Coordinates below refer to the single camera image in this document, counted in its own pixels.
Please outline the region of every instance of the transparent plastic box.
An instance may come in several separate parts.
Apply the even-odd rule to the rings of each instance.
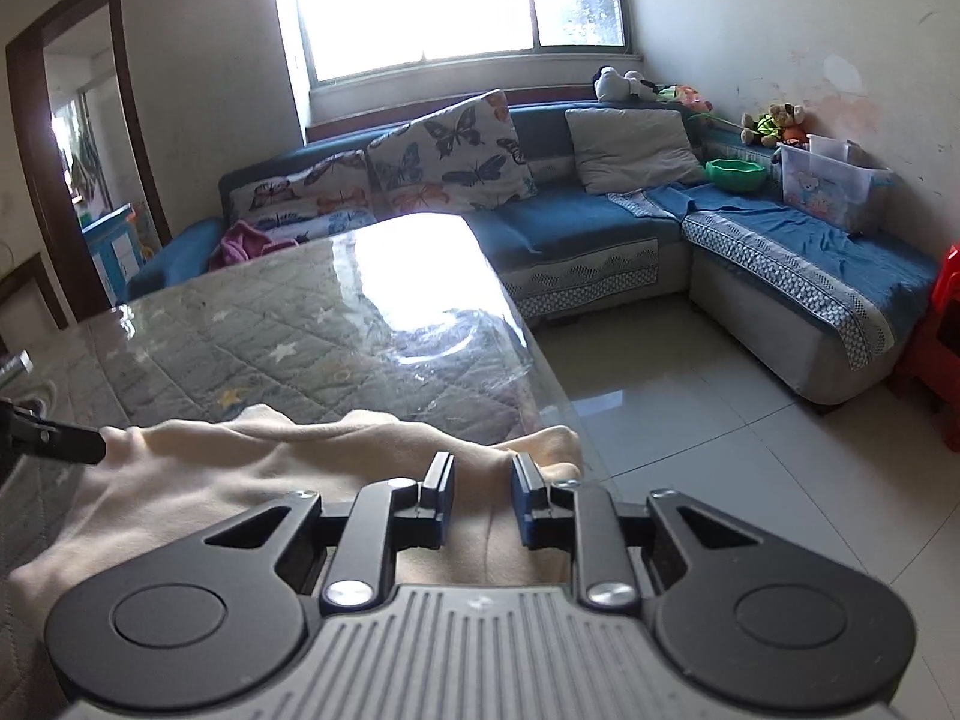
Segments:
[[[848,165],[863,165],[863,151],[850,141],[838,141],[837,138],[824,138],[823,135],[810,135],[810,153],[830,159],[846,162]]]
[[[784,203],[853,235],[880,229],[894,173],[781,146]]]

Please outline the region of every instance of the beige blanket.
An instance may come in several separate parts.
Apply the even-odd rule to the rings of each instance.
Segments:
[[[448,543],[439,552],[401,553],[397,581],[536,584],[565,574],[565,556],[520,544],[509,474],[512,452],[524,451],[547,479],[578,476],[579,442],[568,428],[486,447],[384,413],[296,425],[260,405],[232,422],[171,420],[102,432],[107,456],[83,471],[58,539],[11,573],[13,603],[37,635],[64,592],[130,557],[291,490],[318,490],[335,502],[381,479],[422,479],[440,450],[456,457]]]

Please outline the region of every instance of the tiled floor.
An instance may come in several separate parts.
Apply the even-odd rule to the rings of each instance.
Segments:
[[[614,494],[679,488],[894,586],[920,626],[895,706],[960,718],[960,455],[884,386],[827,416],[678,296],[536,338]]]

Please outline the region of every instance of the red chair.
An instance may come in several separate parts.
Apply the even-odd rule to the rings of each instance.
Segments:
[[[913,331],[890,380],[895,394],[919,379],[953,408],[944,443],[960,452],[960,244],[950,247],[930,295],[928,312]]]

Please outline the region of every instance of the doorway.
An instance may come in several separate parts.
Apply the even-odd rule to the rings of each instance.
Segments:
[[[37,223],[76,319],[170,241],[133,102],[120,0],[63,0],[7,47]]]

